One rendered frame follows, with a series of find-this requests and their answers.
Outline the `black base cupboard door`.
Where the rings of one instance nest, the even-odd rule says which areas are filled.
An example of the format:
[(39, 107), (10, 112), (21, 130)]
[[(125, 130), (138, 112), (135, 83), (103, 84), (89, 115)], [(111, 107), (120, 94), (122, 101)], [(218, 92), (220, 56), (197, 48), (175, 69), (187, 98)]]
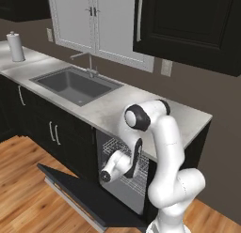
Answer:
[(53, 153), (56, 147), (54, 136), (51, 134), (52, 119), (49, 116), (46, 102), (38, 95), (33, 95), (33, 112), (35, 120), (35, 135), (37, 143), (47, 152)]
[(11, 128), (16, 131), (18, 135), (31, 136), (33, 118), (25, 101), (26, 106), (22, 106), (18, 84), (0, 74), (0, 90), (3, 92), (0, 99), (7, 107), (7, 115)]
[(55, 120), (59, 127), (58, 139), (64, 148), (69, 169), (78, 177), (96, 182), (98, 164), (93, 128), (62, 109), (56, 111)]

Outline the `black dishwasher door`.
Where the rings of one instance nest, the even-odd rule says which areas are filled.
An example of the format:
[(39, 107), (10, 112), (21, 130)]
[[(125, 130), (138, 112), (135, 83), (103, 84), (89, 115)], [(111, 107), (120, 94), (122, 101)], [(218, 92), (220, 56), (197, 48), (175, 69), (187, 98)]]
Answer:
[(41, 163), (37, 167), (102, 229), (135, 227), (145, 233), (147, 227), (140, 217), (101, 187)]

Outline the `black dishwasher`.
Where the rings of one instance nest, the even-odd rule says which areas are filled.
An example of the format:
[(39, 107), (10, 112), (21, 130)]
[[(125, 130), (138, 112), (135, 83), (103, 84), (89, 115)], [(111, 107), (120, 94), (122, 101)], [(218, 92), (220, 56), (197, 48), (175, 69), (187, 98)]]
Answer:
[[(99, 130), (96, 131), (96, 141), (97, 141), (97, 156), (98, 156), (98, 171), (100, 172), (101, 166), (101, 155), (103, 151), (103, 144), (114, 137), (111, 137)], [(126, 185), (120, 181), (112, 182), (110, 184), (104, 184), (99, 179), (103, 188), (117, 197), (122, 203), (124, 203), (131, 210), (141, 215), (144, 210), (145, 194), (146, 194), (146, 184), (144, 189), (133, 189), (129, 185)]]

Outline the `grey steel sink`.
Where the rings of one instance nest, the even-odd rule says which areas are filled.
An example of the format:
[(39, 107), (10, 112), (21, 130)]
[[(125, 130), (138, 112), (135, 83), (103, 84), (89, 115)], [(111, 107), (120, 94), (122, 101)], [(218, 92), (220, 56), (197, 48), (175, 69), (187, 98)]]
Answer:
[(101, 76), (91, 78), (87, 72), (75, 67), (49, 72), (32, 78), (31, 81), (79, 106), (121, 87), (121, 84)]

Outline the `silver tap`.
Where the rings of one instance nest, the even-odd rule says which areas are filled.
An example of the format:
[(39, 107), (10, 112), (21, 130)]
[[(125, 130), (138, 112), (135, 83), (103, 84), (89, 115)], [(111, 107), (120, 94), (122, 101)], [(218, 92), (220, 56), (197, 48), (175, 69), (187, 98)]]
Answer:
[[(85, 55), (85, 53), (71, 55), (70, 59), (74, 60), (76, 57), (82, 56), (82, 55)], [(89, 75), (90, 78), (94, 78), (95, 76), (97, 76), (99, 74), (99, 72), (97, 69), (94, 69), (92, 67), (91, 53), (88, 53), (88, 61), (89, 61), (89, 67), (85, 69), (85, 72)]]

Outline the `white framed window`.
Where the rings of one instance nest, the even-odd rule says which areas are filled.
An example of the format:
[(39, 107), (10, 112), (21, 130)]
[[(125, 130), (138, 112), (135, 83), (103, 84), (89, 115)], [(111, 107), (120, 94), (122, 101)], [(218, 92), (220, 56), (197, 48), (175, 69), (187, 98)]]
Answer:
[(133, 51), (135, 0), (49, 0), (56, 44), (147, 72), (154, 58)]

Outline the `white paper towel roll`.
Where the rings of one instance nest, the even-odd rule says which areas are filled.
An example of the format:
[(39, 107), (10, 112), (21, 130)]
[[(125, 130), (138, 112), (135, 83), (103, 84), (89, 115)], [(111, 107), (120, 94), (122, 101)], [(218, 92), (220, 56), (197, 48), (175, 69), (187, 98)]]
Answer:
[(11, 31), (9, 34), (7, 34), (7, 40), (8, 40), (8, 46), (11, 52), (12, 61), (13, 62), (25, 61), (20, 35), (15, 33), (14, 31)]

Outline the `black wall cupboard door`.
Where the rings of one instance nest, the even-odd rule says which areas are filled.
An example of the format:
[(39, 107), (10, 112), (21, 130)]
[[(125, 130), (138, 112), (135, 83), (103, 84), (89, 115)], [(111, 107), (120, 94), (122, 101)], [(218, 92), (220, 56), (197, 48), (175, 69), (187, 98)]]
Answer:
[(133, 50), (226, 75), (241, 75), (241, 0), (143, 0)]

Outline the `black wall cupboard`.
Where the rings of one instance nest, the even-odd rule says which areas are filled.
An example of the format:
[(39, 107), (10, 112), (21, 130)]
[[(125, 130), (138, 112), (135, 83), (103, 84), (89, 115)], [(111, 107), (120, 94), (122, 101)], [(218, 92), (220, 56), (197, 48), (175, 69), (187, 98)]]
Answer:
[(0, 19), (19, 23), (50, 17), (48, 0), (0, 0)]

